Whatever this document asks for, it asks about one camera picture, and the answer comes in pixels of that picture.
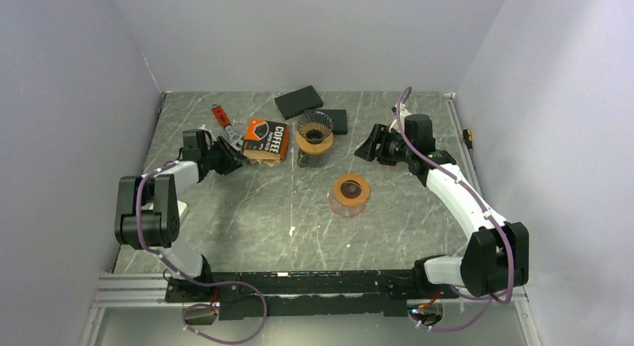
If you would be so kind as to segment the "orange coffee filter box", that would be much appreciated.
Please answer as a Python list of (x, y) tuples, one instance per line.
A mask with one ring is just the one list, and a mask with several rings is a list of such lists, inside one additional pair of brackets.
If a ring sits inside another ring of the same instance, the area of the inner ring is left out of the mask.
[(252, 163), (279, 164), (286, 158), (289, 135), (286, 123), (252, 118), (244, 134), (241, 152)]

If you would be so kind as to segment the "clear glass ribbed dripper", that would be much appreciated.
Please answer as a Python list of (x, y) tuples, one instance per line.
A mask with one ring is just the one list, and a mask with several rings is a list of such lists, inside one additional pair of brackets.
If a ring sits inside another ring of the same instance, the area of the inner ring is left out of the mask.
[(310, 144), (320, 144), (333, 134), (333, 121), (320, 111), (308, 111), (298, 120), (297, 133)]

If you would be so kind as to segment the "grey glass carafe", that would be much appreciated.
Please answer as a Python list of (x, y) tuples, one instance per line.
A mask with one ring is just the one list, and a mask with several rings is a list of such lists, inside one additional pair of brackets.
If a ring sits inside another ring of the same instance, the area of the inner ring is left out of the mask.
[(300, 149), (298, 151), (297, 166), (320, 168), (326, 165), (327, 160), (328, 154), (326, 152), (321, 154), (309, 154), (308, 152)]

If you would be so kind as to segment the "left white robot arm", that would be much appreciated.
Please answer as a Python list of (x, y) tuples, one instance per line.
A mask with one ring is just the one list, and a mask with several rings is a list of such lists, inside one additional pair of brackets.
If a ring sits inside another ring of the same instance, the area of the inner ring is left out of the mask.
[(182, 193), (202, 182), (211, 172), (228, 175), (246, 158), (223, 137), (205, 129), (191, 129), (182, 136), (174, 160), (138, 176), (118, 182), (114, 235), (117, 242), (155, 256), (175, 279), (186, 280), (185, 291), (197, 301), (213, 295), (215, 281), (205, 256), (182, 240)]

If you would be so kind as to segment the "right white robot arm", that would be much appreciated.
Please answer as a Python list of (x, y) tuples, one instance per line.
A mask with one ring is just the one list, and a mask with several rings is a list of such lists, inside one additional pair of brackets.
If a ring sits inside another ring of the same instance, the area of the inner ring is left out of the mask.
[(469, 184), (451, 154), (436, 148), (429, 116), (412, 114), (400, 125), (402, 130), (374, 124), (355, 156), (388, 166), (405, 163), (447, 207), (468, 239), (462, 256), (438, 255), (416, 261), (415, 293), (430, 297), (441, 285), (452, 285), (473, 297), (501, 297), (525, 285), (529, 281), (528, 229), (494, 211)]

